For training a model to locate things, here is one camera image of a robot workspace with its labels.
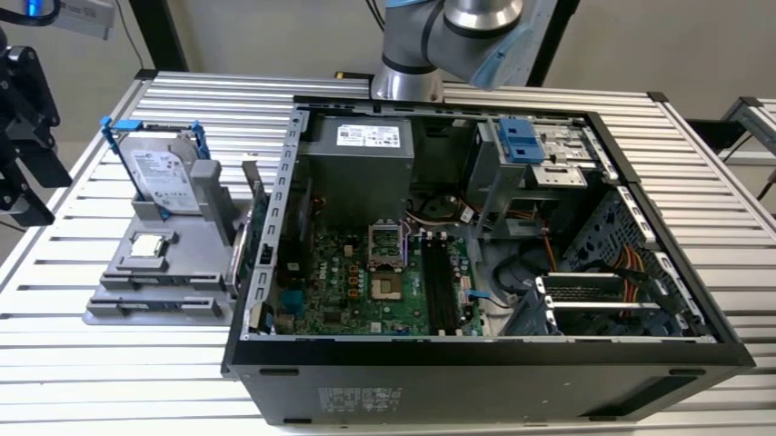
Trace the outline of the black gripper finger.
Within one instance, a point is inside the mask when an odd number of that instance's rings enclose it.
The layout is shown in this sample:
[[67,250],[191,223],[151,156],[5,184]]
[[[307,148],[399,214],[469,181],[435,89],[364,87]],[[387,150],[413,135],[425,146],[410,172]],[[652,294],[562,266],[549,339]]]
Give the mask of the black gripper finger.
[[59,123],[37,54],[29,46],[10,45],[1,51],[1,165],[22,162],[44,187],[72,183],[52,134]]
[[8,215],[18,226],[48,226],[55,221],[53,213],[45,207],[25,179],[14,181],[1,175],[1,214]]

